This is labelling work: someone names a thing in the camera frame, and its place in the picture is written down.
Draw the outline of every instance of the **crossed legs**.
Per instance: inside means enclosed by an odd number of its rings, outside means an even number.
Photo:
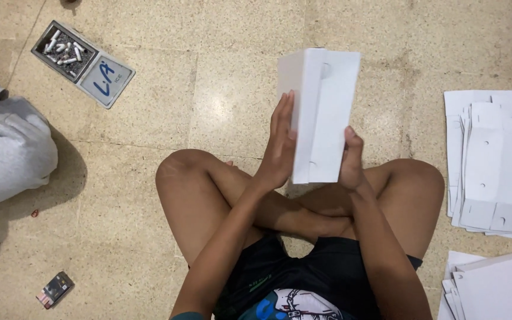
[[[404,251],[423,258],[444,197],[441,173],[422,161],[397,159],[366,169],[367,180]],[[185,260],[191,265],[235,205],[251,176],[201,150],[179,150],[159,165],[155,183],[163,211]],[[300,236],[355,239],[352,209],[345,191],[329,184],[290,200],[269,193],[255,225]],[[249,230],[245,246],[262,237]]]

